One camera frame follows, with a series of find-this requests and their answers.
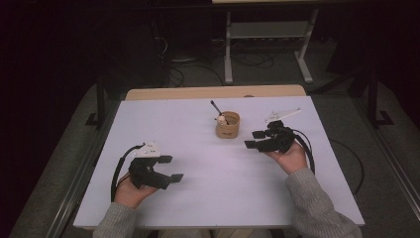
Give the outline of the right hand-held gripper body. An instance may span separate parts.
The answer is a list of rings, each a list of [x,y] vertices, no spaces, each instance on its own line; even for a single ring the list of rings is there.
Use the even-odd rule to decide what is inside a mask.
[[[261,141],[262,152],[280,151],[285,153],[290,149],[295,140],[295,134],[289,127],[284,126],[282,120],[286,117],[295,115],[300,111],[300,108],[272,111],[269,116],[264,119],[267,129],[263,131],[265,140]]]

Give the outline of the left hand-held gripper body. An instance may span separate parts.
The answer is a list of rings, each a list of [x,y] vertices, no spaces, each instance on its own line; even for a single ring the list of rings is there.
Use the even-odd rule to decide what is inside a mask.
[[[140,188],[142,185],[160,189],[167,189],[171,184],[170,176],[160,174],[154,170],[158,158],[165,156],[160,153],[155,142],[145,143],[140,149],[135,149],[130,156],[133,160],[129,166],[132,184]]]

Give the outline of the round wooden pen holder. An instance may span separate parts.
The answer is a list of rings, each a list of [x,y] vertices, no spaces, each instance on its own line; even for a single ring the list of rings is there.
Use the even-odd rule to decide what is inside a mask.
[[[235,139],[239,134],[239,127],[241,117],[237,112],[225,111],[223,112],[228,125],[216,125],[216,136],[221,139]]]

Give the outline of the thin black pen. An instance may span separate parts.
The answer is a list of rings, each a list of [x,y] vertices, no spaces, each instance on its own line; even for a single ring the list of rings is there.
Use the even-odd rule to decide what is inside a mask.
[[[218,112],[219,116],[223,114],[213,100],[211,100],[210,103],[216,109],[216,111]]]

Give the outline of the person's right hand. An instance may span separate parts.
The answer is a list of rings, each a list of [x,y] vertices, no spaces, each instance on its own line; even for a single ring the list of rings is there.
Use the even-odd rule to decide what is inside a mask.
[[[267,152],[266,155],[275,160],[288,175],[308,168],[305,152],[296,142],[290,146],[286,153]]]

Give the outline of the person's left hand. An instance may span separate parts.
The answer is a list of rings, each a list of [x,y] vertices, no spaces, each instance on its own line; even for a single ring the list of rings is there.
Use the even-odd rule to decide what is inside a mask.
[[[137,208],[144,199],[155,193],[155,187],[135,187],[130,181],[124,180],[118,186],[114,201],[130,208]]]

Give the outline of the white table board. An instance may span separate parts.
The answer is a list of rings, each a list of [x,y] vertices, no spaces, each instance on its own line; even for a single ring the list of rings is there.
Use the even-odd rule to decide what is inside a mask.
[[[221,112],[241,117],[235,139],[216,136],[213,100]],[[277,163],[244,141],[266,127],[272,111],[300,108],[283,120],[303,132],[312,145],[315,176],[337,211],[362,225],[364,219],[337,162],[324,127],[308,96],[222,99],[136,100],[120,104],[95,171],[76,214],[77,227],[92,229],[110,205],[110,186],[127,150],[150,141],[173,157],[157,165],[165,175],[183,174],[178,183],[159,190],[138,210],[140,228],[284,227],[293,204],[286,173]]]

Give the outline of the wooden table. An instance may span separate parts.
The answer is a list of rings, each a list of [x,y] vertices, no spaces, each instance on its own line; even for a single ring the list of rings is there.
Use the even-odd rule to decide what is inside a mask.
[[[131,89],[126,100],[305,96],[301,85],[246,85]]]

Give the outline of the black metal stand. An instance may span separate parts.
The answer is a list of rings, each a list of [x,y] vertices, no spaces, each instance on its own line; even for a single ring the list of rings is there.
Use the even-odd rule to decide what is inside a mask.
[[[378,79],[375,71],[372,70],[369,74],[367,89],[367,119],[375,129],[382,125],[393,125],[393,121],[386,111],[377,110],[377,96]]]
[[[104,80],[101,74],[96,78],[96,112],[90,113],[85,125],[95,126],[96,129],[100,129],[104,124],[105,120],[105,88]]]

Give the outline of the grey metal floor rail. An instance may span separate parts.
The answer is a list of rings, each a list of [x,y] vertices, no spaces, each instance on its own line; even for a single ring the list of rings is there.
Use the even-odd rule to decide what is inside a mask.
[[[385,163],[395,184],[399,187],[411,210],[420,220],[420,189],[410,178],[403,166],[414,150],[405,152],[406,146],[419,140],[417,129],[410,123],[392,121],[385,111],[379,111],[379,119],[368,119],[368,108],[360,99],[352,103],[359,116],[367,138],[373,141],[373,148],[379,152],[379,161]]]
[[[76,111],[75,118],[70,120],[58,143],[58,150],[53,154],[53,188],[63,191],[63,196],[45,238],[61,238],[71,226],[119,106],[117,100],[105,100],[105,120],[100,129],[85,125],[89,114],[96,112],[96,99],[81,104],[81,111]]]

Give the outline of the white metal desk frame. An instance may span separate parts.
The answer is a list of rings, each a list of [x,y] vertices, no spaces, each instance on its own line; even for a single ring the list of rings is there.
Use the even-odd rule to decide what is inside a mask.
[[[315,28],[319,10],[314,9],[307,21],[282,21],[282,22],[233,22],[231,13],[226,14],[226,38],[224,72],[225,82],[232,84],[233,70],[231,61],[231,41],[244,39],[285,39],[300,38],[303,44],[299,51],[294,52],[296,62],[305,83],[311,84],[313,78],[305,61],[305,54]]]

